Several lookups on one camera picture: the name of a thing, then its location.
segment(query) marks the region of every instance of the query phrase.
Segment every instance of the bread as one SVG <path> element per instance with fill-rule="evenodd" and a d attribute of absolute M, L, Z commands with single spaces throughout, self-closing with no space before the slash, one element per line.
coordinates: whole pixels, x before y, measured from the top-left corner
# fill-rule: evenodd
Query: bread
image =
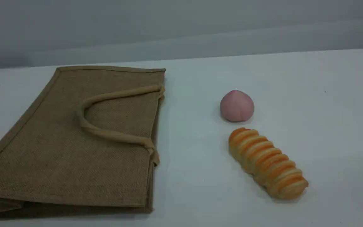
<path fill-rule="evenodd" d="M 298 198 L 309 183 L 295 162 L 258 131 L 238 128 L 229 137 L 229 152 L 271 197 Z"/>

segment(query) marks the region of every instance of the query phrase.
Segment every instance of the folded bag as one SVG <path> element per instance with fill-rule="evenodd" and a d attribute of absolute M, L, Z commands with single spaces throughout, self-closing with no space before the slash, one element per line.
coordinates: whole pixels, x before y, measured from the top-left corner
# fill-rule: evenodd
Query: folded bag
<path fill-rule="evenodd" d="M 164 72 L 57 68 L 0 141 L 0 219 L 151 212 Z"/>

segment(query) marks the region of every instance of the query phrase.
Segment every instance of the white tabletop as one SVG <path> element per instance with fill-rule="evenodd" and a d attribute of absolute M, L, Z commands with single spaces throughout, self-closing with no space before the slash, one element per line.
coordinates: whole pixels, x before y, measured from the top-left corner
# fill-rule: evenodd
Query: white tabletop
<path fill-rule="evenodd" d="M 155 211 L 0 221 L 0 226 L 363 226 L 363 50 L 233 56 L 112 66 L 166 68 Z M 0 139 L 56 66 L 0 69 Z M 245 123 L 219 115 L 238 89 L 255 102 Z M 295 202 L 272 200 L 228 153 L 228 136 L 260 131 L 310 182 Z"/>

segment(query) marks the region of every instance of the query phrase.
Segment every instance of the rope handle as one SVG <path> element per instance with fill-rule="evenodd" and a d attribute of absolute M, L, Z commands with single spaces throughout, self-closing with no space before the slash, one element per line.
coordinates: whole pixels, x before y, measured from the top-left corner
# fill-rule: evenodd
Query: rope handle
<path fill-rule="evenodd" d="M 124 97 L 128 97 L 128 96 L 143 95 L 143 94 L 147 94 L 147 93 L 151 93 L 151 92 L 159 92 L 159 101 L 160 102 L 164 98 L 164 95 L 163 95 L 164 87 L 162 85 L 153 85 L 153 86 L 146 86 L 146 87 L 141 87 L 141 88 L 137 88 L 137 89 L 105 93 L 105 94 L 96 95 L 96 96 L 90 97 L 88 99 L 85 99 L 78 105 L 78 107 L 76 109 L 76 115 L 79 118 L 80 126 L 86 132 L 89 132 L 100 138 L 105 138 L 105 139 L 115 141 L 115 142 L 120 142 L 120 143 L 130 143 L 130 144 L 142 145 L 145 148 L 147 148 L 149 155 L 153 156 L 154 164 L 158 165 L 159 164 L 159 154 L 158 154 L 158 151 L 157 151 L 154 143 L 152 142 L 151 138 L 139 137 L 139 136 L 129 135 L 129 134 L 122 133 L 122 132 L 116 132 L 116 131 L 112 131 L 112 130 L 98 128 L 98 127 L 92 125 L 91 123 L 89 123 L 85 119 L 85 109 L 90 108 L 96 102 L 101 102 L 101 101 L 105 101 L 105 100 L 109 100 L 109 99 L 124 98 Z"/>

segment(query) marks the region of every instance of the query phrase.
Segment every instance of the orange stripe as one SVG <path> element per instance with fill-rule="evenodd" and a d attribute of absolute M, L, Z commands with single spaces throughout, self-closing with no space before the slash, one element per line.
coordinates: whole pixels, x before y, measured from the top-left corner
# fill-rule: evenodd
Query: orange stripe
<path fill-rule="evenodd" d="M 278 191 L 281 190 L 282 188 L 290 185 L 290 184 L 294 184 L 295 182 L 298 182 L 298 181 L 301 181 L 301 180 L 304 180 L 304 178 L 302 176 L 292 177 L 291 179 L 287 180 L 283 184 L 279 185 Z"/>
<path fill-rule="evenodd" d="M 276 160 L 272 161 L 271 163 L 269 163 L 267 166 L 263 166 L 263 167 L 261 168 L 261 170 L 265 172 L 265 171 L 267 171 L 268 167 L 270 167 L 272 164 L 277 163 L 277 162 L 281 162 L 281 161 L 286 161 L 286 160 L 288 160 L 288 158 L 287 158 L 287 157 L 285 157 L 285 156 L 280 157 L 280 158 L 278 158 L 278 159 L 276 159 Z"/>
<path fill-rule="evenodd" d="M 235 144 L 240 144 L 241 142 L 245 141 L 245 140 L 246 140 L 247 138 L 249 138 L 249 137 L 258 136 L 258 135 L 256 135 L 256 134 L 253 134 L 253 132 L 248 133 L 247 135 L 243 136 L 242 138 L 239 138 L 239 139 L 235 142 Z"/>
<path fill-rule="evenodd" d="M 244 150 L 244 151 L 246 151 L 247 149 L 250 149 L 254 144 L 257 144 L 257 143 L 259 143 L 259 142 L 265 142 L 265 141 L 268 141 L 267 140 L 267 138 L 258 138 L 257 140 L 254 140 L 254 141 L 252 141 L 251 143 L 248 143 L 248 144 L 246 144 L 242 149 Z"/>
<path fill-rule="evenodd" d="M 268 158 L 271 158 L 271 157 L 273 157 L 275 155 L 278 155 L 278 154 L 281 154 L 281 151 L 272 151 L 271 154 L 268 154 L 265 157 L 262 157 L 259 160 L 257 160 L 255 166 L 262 164 Z"/>
<path fill-rule="evenodd" d="M 273 181 L 276 177 L 278 177 L 280 174 L 282 174 L 286 170 L 293 170 L 295 169 L 295 166 L 292 164 L 289 164 L 288 166 L 281 166 L 275 170 L 272 171 L 272 173 L 268 176 L 268 179 L 270 181 Z"/>
<path fill-rule="evenodd" d="M 232 139 L 237 136 L 239 133 L 241 132 L 244 132 L 244 131 L 247 131 L 247 130 L 250 130 L 250 129 L 247 129 L 247 128 L 238 128 L 238 129 L 235 129 L 231 135 L 229 136 L 229 143 L 231 143 Z"/>
<path fill-rule="evenodd" d="M 256 154 L 260 153 L 261 151 L 264 151 L 264 150 L 266 150 L 266 149 L 270 149 L 270 148 L 274 148 L 274 146 L 273 146 L 273 145 L 268 145 L 268 146 L 263 147 L 263 148 L 261 148 L 261 149 L 259 149 L 259 150 L 255 150 L 255 151 L 253 151 L 253 152 L 252 152 L 252 153 L 248 156 L 248 158 L 253 158 L 254 156 L 256 156 Z"/>

